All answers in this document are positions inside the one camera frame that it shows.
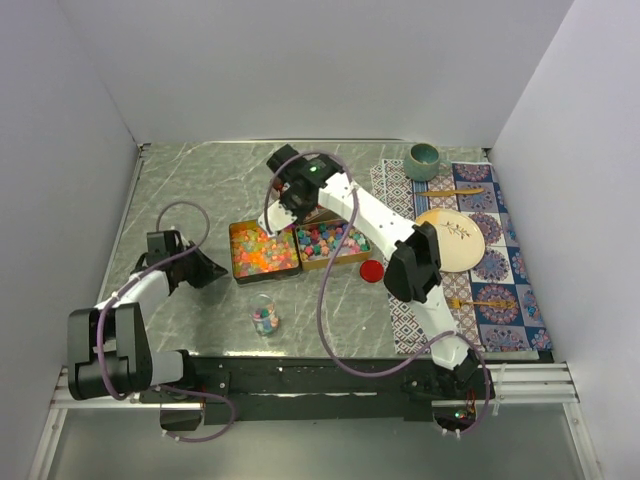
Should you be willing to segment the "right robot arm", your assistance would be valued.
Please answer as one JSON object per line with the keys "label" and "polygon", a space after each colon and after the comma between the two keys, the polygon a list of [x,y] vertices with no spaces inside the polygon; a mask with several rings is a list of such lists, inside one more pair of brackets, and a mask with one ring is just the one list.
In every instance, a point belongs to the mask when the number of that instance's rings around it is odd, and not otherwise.
{"label": "right robot arm", "polygon": [[459,332],[445,299],[435,227],[418,225],[387,207],[330,152],[299,153],[285,145],[268,159],[267,166],[272,179],[286,189],[277,201],[264,201],[258,220],[263,231],[273,236],[298,225],[317,206],[347,220],[349,229],[359,230],[382,253],[388,293],[413,312],[427,337],[422,349],[442,368],[437,376],[440,391],[453,399],[469,391],[482,358]]}

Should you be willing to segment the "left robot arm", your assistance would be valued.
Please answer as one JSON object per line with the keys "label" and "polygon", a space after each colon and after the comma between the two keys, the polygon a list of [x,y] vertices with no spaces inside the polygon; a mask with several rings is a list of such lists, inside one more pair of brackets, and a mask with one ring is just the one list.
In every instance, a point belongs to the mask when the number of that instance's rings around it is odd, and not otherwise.
{"label": "left robot arm", "polygon": [[185,282],[202,289],[228,273],[175,229],[149,232],[125,285],[67,323],[68,389],[76,400],[127,396],[163,386],[179,402],[198,392],[189,353],[152,352],[144,320]]}

